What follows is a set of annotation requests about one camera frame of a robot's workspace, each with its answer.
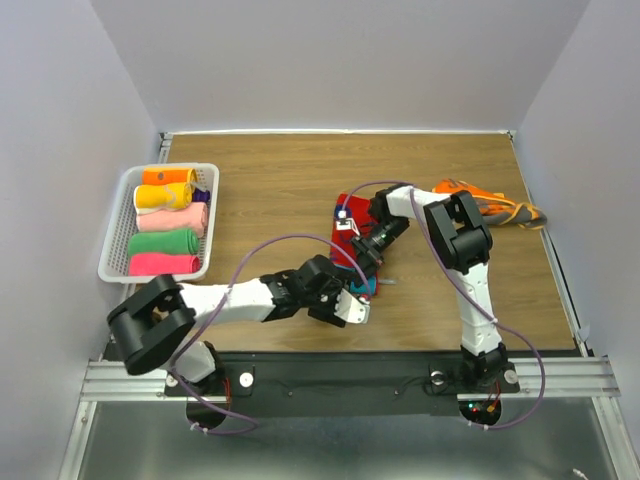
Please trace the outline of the teal red-trimmed towel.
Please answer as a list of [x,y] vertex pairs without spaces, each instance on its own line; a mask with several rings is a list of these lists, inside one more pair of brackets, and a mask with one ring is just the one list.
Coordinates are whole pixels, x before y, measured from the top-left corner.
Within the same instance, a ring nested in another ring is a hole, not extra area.
[[351,271],[350,283],[348,290],[354,295],[376,296],[378,294],[380,282],[378,272],[367,278],[356,262],[356,256],[351,246],[350,240],[355,236],[352,232],[338,232],[335,229],[335,219],[338,210],[347,210],[351,217],[358,225],[360,235],[368,233],[376,224],[391,219],[401,219],[400,217],[392,217],[386,213],[380,213],[374,208],[374,215],[371,215],[371,201],[359,196],[352,195],[348,198],[347,193],[342,193],[336,200],[334,209],[334,223],[332,226],[331,241],[336,246],[331,246],[329,251],[329,259],[338,268]]

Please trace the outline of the yellow patterned towel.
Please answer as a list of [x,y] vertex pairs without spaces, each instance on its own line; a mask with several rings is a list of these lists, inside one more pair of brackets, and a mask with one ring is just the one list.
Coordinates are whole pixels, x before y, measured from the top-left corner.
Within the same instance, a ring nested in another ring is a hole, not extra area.
[[165,185],[140,185],[134,191],[134,206],[138,210],[184,209],[192,203],[191,185],[185,182]]

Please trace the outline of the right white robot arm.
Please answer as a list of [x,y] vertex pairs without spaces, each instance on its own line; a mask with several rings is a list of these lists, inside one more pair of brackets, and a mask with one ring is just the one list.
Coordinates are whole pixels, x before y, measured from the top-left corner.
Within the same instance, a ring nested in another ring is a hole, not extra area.
[[368,213],[375,226],[350,241],[358,266],[368,276],[376,273],[383,252],[415,220],[456,290],[462,322],[460,382],[472,390],[493,383],[508,356],[488,285],[493,239],[472,194],[427,192],[399,183],[376,192]]

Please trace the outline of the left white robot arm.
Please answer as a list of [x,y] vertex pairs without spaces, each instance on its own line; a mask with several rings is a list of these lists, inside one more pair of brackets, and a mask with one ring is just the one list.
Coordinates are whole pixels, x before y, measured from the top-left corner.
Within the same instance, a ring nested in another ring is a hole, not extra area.
[[199,393],[210,394],[222,384],[221,361],[212,345],[187,338],[192,329],[214,321],[271,322],[303,309],[341,328],[368,318],[368,307],[347,290],[339,269],[317,255],[296,270],[231,287],[157,276],[112,310],[107,323],[129,375],[174,369]]

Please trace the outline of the grey orange-trimmed towel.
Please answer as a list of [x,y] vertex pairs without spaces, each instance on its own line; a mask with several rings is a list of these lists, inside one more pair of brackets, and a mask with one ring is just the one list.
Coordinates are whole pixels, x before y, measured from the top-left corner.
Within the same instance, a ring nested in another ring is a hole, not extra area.
[[516,202],[501,192],[490,192],[461,180],[446,178],[432,188],[433,193],[454,194],[468,191],[485,222],[490,226],[515,225],[540,230],[547,224],[546,215],[529,202]]

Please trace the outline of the green rolled towel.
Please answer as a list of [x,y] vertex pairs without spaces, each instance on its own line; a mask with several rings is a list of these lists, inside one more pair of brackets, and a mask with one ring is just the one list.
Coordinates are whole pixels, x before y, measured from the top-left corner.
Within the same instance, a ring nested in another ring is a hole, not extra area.
[[167,232],[143,232],[136,233],[130,238],[128,255],[130,257],[142,253],[195,255],[199,245],[199,237],[188,228]]

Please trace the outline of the light pink rolled towel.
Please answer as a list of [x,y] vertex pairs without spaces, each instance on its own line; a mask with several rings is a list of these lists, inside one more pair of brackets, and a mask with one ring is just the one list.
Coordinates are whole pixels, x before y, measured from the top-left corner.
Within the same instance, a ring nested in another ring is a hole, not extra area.
[[138,215],[136,226],[139,232],[168,232],[177,229],[191,229],[198,238],[204,235],[208,225],[209,211],[205,203],[191,203],[180,210],[159,210]]

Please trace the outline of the purple rolled towel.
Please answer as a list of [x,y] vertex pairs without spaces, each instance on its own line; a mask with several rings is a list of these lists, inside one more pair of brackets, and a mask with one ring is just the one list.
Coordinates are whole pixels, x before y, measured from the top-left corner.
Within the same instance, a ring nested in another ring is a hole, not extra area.
[[192,202],[196,203],[205,203],[208,204],[211,200],[211,192],[208,190],[202,190],[200,188],[195,188],[192,193]]

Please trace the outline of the hot pink rolled towel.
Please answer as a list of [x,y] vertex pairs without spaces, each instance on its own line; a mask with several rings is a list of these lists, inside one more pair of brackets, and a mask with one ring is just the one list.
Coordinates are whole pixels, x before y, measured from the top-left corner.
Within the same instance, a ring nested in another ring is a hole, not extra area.
[[156,276],[162,274],[192,274],[201,268],[195,255],[138,253],[131,257],[128,273],[131,276]]

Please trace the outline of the orange rolled towel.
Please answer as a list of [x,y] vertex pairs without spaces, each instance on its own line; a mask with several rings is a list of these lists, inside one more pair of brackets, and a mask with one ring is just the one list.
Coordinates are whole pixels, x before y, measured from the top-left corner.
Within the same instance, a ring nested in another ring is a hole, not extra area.
[[144,185],[161,186],[171,183],[196,183],[197,174],[193,168],[148,167],[141,177]]

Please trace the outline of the white plastic basket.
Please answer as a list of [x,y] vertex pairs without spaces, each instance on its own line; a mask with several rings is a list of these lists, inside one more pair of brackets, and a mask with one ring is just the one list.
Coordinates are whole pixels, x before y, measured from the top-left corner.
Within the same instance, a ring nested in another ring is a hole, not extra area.
[[204,239],[200,241],[197,256],[200,269],[194,273],[177,275],[178,281],[198,281],[204,278],[210,265],[216,223],[220,171],[211,163],[147,164],[131,167],[121,176],[109,225],[106,231],[98,265],[98,276],[107,283],[141,284],[151,276],[131,276],[127,247],[130,238],[138,232],[134,208],[134,191],[142,184],[143,170],[147,167],[193,168],[197,183],[206,189],[211,198],[207,202],[208,225],[204,229]]

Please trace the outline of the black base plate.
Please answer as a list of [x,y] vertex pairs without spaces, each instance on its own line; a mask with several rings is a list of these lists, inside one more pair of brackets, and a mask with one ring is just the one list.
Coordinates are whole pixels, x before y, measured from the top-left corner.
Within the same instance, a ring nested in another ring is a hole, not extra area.
[[473,382],[459,352],[222,352],[223,369],[195,391],[256,418],[456,416],[463,397],[517,393],[507,364]]

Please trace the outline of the aluminium frame rail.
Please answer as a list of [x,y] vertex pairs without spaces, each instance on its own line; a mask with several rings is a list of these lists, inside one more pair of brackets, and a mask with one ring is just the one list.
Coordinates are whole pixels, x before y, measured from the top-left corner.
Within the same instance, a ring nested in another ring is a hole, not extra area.
[[140,376],[127,373],[122,362],[91,361],[85,371],[80,399],[87,402],[150,402],[166,398],[166,373]]

